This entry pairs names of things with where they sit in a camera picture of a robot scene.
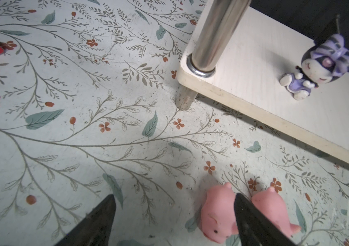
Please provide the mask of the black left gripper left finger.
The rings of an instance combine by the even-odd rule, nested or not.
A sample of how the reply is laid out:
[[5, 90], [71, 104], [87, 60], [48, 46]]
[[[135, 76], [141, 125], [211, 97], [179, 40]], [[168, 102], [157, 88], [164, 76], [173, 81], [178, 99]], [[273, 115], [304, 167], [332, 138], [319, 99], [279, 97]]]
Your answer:
[[110, 194], [56, 246], [108, 246], [115, 213], [115, 197]]

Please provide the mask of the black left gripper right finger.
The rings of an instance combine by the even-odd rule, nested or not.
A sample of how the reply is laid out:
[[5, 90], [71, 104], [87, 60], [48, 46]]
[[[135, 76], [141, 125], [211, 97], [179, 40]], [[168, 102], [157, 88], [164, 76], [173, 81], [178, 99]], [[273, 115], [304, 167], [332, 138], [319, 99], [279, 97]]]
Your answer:
[[242, 246], [295, 246], [243, 194], [236, 194], [234, 211]]

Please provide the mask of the pink pig toy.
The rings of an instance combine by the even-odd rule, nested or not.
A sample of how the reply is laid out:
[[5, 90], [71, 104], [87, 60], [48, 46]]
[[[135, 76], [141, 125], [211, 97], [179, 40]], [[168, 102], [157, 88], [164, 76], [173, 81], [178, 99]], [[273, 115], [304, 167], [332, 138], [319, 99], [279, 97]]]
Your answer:
[[201, 209], [201, 230], [209, 240], [222, 244], [230, 236], [239, 233], [234, 209], [235, 198], [236, 194], [229, 182], [207, 191]]
[[258, 192], [251, 198], [252, 204], [288, 238], [301, 231], [301, 226], [292, 224], [287, 206], [274, 187]]

